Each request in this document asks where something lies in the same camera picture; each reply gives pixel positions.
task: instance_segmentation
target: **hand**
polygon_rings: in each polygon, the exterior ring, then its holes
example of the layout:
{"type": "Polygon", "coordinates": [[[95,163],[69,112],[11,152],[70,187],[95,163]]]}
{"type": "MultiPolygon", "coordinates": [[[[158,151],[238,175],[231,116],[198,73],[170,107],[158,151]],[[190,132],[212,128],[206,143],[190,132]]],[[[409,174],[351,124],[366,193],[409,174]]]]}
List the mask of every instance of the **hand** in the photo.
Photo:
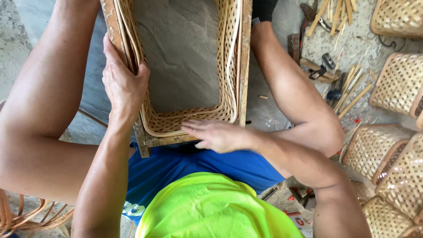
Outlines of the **hand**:
{"type": "Polygon", "coordinates": [[[182,123],[182,130],[203,140],[195,147],[217,153],[251,149],[255,139],[255,132],[221,121],[187,121],[182,123]]]}
{"type": "Polygon", "coordinates": [[[103,83],[112,104],[109,124],[132,126],[146,97],[150,70],[145,64],[141,64],[137,76],[133,75],[123,64],[107,33],[103,44],[107,58],[103,83]]]}

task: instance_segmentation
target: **bamboo basket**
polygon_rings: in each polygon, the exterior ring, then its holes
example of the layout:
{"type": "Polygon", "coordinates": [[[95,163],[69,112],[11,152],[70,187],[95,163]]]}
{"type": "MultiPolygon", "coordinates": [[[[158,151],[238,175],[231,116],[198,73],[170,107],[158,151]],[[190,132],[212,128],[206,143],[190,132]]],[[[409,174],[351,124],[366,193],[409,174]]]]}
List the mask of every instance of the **bamboo basket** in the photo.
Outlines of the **bamboo basket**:
{"type": "Polygon", "coordinates": [[[379,196],[363,207],[373,238],[405,238],[418,234],[419,226],[379,196]]]}
{"type": "Polygon", "coordinates": [[[390,55],[370,96],[370,105],[417,118],[416,127],[423,129],[422,66],[423,55],[390,55]]]}
{"type": "MultiPolygon", "coordinates": [[[[181,131],[181,123],[185,120],[235,122],[239,111],[242,4],[242,0],[217,1],[219,12],[217,33],[218,104],[208,108],[157,113],[151,105],[148,91],[140,110],[141,121],[148,134],[156,137],[183,135],[185,133],[181,131]]],[[[147,58],[135,23],[133,0],[102,0],[102,7],[112,43],[118,51],[121,50],[120,56],[130,71],[136,73],[139,64],[147,62],[147,58]],[[117,25],[118,31],[113,27],[114,24],[117,25]],[[114,41],[118,38],[122,39],[122,42],[114,41]]]]}
{"type": "Polygon", "coordinates": [[[375,193],[421,224],[423,219],[423,134],[414,135],[375,193]]]}
{"type": "Polygon", "coordinates": [[[413,134],[400,125],[363,125],[354,134],[342,162],[377,185],[413,134]]]}
{"type": "Polygon", "coordinates": [[[0,237],[5,238],[11,236],[16,229],[26,230],[30,232],[30,236],[34,234],[35,231],[48,230],[60,226],[67,222],[73,215],[74,209],[72,208],[68,212],[60,215],[63,210],[67,207],[67,204],[62,206],[62,208],[53,214],[53,207],[55,202],[51,202],[45,199],[40,199],[40,205],[38,208],[23,214],[24,210],[24,195],[19,195],[19,212],[18,214],[13,214],[10,211],[9,202],[5,192],[0,189],[0,237]],[[40,222],[34,222],[32,219],[35,216],[39,215],[41,212],[47,211],[45,216],[40,222]]]}
{"type": "Polygon", "coordinates": [[[423,37],[423,0],[378,0],[370,28],[379,35],[423,37]]]}

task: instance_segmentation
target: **metal tool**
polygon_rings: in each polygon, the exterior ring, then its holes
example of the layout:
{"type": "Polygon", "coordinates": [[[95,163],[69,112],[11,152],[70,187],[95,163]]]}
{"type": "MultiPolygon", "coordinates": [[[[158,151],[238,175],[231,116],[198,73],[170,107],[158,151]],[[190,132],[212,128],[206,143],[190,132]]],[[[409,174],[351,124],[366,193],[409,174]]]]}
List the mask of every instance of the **metal tool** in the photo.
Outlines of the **metal tool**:
{"type": "Polygon", "coordinates": [[[325,62],[326,66],[329,69],[334,69],[335,68],[335,63],[333,62],[333,60],[330,57],[329,53],[324,53],[321,58],[323,59],[323,62],[325,62]]]}
{"type": "Polygon", "coordinates": [[[326,67],[325,67],[323,64],[321,64],[321,66],[320,66],[320,69],[319,69],[319,70],[313,71],[313,70],[311,70],[311,69],[310,69],[311,74],[310,74],[309,78],[310,78],[311,80],[316,80],[316,79],[318,79],[320,76],[324,75],[324,74],[326,73],[326,71],[327,71],[327,70],[326,70],[326,67]]]}

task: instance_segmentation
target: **leg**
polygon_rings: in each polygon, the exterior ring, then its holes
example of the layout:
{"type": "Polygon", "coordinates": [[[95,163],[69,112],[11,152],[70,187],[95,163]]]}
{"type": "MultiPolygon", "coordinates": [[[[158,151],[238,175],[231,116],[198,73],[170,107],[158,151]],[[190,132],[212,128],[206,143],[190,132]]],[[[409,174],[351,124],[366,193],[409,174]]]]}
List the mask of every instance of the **leg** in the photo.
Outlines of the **leg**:
{"type": "Polygon", "coordinates": [[[344,137],[338,117],[282,48],[270,21],[253,25],[251,48],[276,104],[295,125],[273,134],[328,157],[335,154],[344,137]]]}
{"type": "Polygon", "coordinates": [[[81,101],[99,7],[98,0],[56,0],[0,113],[1,188],[75,203],[97,146],[58,138],[81,101]]]}

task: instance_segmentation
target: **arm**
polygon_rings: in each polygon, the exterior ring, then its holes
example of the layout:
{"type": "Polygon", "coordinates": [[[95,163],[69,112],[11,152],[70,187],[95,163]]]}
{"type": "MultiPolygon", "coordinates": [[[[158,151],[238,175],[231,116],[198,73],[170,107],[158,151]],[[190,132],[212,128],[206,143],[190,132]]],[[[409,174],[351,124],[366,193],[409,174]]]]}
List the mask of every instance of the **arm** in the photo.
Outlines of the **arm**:
{"type": "Polygon", "coordinates": [[[370,238],[365,217],[346,175],[319,152],[268,133],[248,131],[224,122],[186,122],[183,129],[203,139],[198,148],[224,153],[251,149],[263,157],[282,176],[295,178],[312,187],[317,207],[314,237],[370,238]]]}
{"type": "Polygon", "coordinates": [[[104,37],[107,64],[103,83],[112,104],[109,126],[78,194],[73,237],[119,237],[128,187],[128,150],[132,125],[143,103],[150,72],[140,65],[134,76],[104,37]]]}

